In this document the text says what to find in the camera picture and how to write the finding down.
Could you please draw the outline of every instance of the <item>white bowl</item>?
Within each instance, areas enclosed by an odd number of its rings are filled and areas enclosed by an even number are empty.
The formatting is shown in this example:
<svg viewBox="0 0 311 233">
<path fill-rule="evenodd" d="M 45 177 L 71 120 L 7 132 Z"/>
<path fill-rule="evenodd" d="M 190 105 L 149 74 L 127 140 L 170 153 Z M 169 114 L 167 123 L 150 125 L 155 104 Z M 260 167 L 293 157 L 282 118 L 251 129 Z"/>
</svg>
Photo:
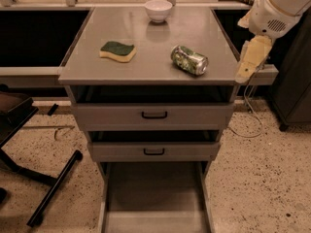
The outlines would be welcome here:
<svg viewBox="0 0 311 233">
<path fill-rule="evenodd" d="M 151 0 L 145 3 L 145 10 L 148 17 L 156 22 L 164 22 L 170 15 L 173 5 L 165 0 Z"/>
</svg>

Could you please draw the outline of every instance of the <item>drawer handle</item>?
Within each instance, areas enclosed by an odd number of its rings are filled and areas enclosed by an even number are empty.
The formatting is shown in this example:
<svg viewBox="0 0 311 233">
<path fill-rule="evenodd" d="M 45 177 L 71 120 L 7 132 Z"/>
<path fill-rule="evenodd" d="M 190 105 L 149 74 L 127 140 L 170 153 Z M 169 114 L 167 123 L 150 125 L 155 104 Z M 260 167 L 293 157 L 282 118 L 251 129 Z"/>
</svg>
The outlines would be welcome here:
<svg viewBox="0 0 311 233">
<path fill-rule="evenodd" d="M 142 112 L 142 118 L 144 119 L 165 119 L 167 118 L 167 112 L 164 112 L 164 115 L 160 115 L 160 116 L 151 116 L 151 115 L 148 116 L 147 113 Z"/>
<path fill-rule="evenodd" d="M 165 149 L 162 149 L 160 152 L 148 152 L 147 149 L 144 149 L 145 155 L 164 155 Z"/>
</svg>

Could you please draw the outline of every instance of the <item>beverage can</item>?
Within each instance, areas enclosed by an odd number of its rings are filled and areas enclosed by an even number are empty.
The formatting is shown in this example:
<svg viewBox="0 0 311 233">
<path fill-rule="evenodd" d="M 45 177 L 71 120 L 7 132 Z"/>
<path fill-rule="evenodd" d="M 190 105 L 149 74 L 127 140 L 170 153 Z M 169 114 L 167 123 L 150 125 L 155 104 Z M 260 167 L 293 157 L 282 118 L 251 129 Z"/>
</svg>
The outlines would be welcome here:
<svg viewBox="0 0 311 233">
<path fill-rule="evenodd" d="M 171 59 L 181 69 L 197 76 L 204 74 L 208 65 L 206 56 L 184 46 L 175 46 L 171 52 Z"/>
</svg>

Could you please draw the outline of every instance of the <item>speckled floor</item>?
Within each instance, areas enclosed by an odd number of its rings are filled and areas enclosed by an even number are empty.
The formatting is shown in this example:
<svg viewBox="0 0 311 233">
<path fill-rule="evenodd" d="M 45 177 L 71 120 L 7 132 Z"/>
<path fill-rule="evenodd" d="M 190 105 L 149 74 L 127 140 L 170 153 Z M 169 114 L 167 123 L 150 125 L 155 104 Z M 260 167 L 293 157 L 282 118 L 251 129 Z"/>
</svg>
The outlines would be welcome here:
<svg viewBox="0 0 311 233">
<path fill-rule="evenodd" d="M 311 126 L 280 132 L 266 102 L 252 104 L 262 133 L 243 138 L 227 129 L 206 178 L 216 233 L 311 232 Z M 0 186 L 9 191 L 0 205 L 1 232 L 97 232 L 103 181 L 74 118 L 60 107 L 53 116 L 38 114 L 27 125 L 55 124 L 75 128 L 59 130 L 55 137 L 54 129 L 23 129 L 3 150 L 18 164 L 55 177 L 74 150 L 84 158 L 52 199 L 43 223 L 34 228 L 26 222 L 49 188 L 0 170 Z M 241 103 L 229 126 L 242 135 L 259 132 L 259 122 Z"/>
</svg>

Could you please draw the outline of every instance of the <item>cable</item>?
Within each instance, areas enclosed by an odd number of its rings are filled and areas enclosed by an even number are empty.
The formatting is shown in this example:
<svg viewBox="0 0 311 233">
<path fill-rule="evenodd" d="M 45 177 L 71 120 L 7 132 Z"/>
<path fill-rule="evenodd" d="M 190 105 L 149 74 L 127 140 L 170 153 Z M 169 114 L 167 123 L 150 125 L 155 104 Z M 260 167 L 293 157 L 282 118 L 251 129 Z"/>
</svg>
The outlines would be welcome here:
<svg viewBox="0 0 311 233">
<path fill-rule="evenodd" d="M 263 64 L 259 66 L 259 68 L 256 70 L 255 73 L 257 73 L 262 67 L 263 67 Z M 246 105 L 249 107 L 249 109 L 250 109 L 251 112 L 252 112 L 252 117 L 254 117 L 254 118 L 259 122 L 259 133 L 255 134 L 255 135 L 249 135 L 249 136 L 247 136 L 247 135 L 242 135 L 242 134 L 238 133 L 235 129 L 231 128 L 230 126 L 228 127 L 228 129 L 231 130 L 235 135 L 240 136 L 240 137 L 243 137 L 243 138 L 256 138 L 256 137 L 258 137 L 259 135 L 261 135 L 262 132 L 263 132 L 263 123 L 262 123 L 262 121 L 260 120 L 258 114 L 255 112 L 254 108 L 252 107 L 252 105 L 251 105 L 251 103 L 250 103 L 250 101 L 249 101 L 249 99 L 248 99 L 248 96 L 247 96 L 247 94 L 246 94 L 247 90 L 248 90 L 249 87 L 250 87 L 251 80 L 252 80 L 252 79 L 254 78 L 254 76 L 255 76 L 255 73 L 251 76 L 251 78 L 250 78 L 249 81 L 248 81 L 248 84 L 247 84 L 246 87 L 245 87 L 245 90 L 244 90 L 244 93 L 243 93 L 243 98 L 244 98 L 244 102 L 246 103 Z M 250 92 L 249 92 L 248 94 L 252 94 L 253 89 L 254 89 L 254 87 L 252 86 L 252 87 L 251 87 L 251 90 L 250 90 Z"/>
</svg>

